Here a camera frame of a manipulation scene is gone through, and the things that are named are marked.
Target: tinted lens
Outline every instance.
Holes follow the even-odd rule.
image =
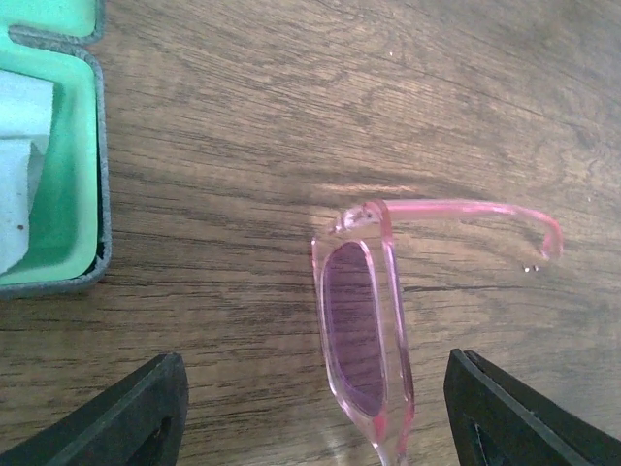
[[[348,395],[360,410],[376,416],[384,383],[374,290],[359,244],[345,243],[330,255],[323,285],[332,353]]]

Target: gray case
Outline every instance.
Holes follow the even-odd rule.
[[[108,185],[108,145],[106,139],[106,108],[104,105],[104,76],[97,59],[84,46],[94,44],[104,35],[106,19],[105,0],[97,0],[95,29],[86,37],[73,37],[40,31],[31,27],[13,26],[10,38],[28,47],[73,55],[85,61],[93,70],[97,96],[97,145],[98,145],[98,242],[91,266],[82,275],[70,280],[41,283],[0,285],[0,299],[41,296],[45,294],[79,291],[98,282],[106,272],[112,257],[112,224],[110,214],[110,189]]]

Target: pink frame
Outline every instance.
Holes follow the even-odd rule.
[[[348,209],[312,239],[317,311],[328,381],[339,405],[373,444],[384,466],[408,464],[408,435],[414,417],[414,390],[394,251],[393,222],[486,216],[508,216],[543,227],[546,234],[541,254],[546,259],[561,256],[563,234],[552,217],[520,206],[462,199],[370,201]],[[324,267],[332,252],[347,242],[363,247],[374,288],[384,379],[384,399],[377,416],[366,415],[349,399],[327,331],[323,304]]]

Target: eyeglass case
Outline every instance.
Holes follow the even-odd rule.
[[[54,83],[52,127],[30,216],[29,250],[0,276],[0,299],[78,291],[112,254],[101,66],[105,0],[0,2],[0,70]]]

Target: wooden table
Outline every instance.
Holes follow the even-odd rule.
[[[327,384],[309,245],[373,197],[561,222],[397,240],[416,465],[456,464],[442,380],[480,354],[621,437],[621,6],[609,0],[114,0],[104,41],[114,260],[0,307],[0,449],[162,351],[187,365],[179,465],[376,465]]]

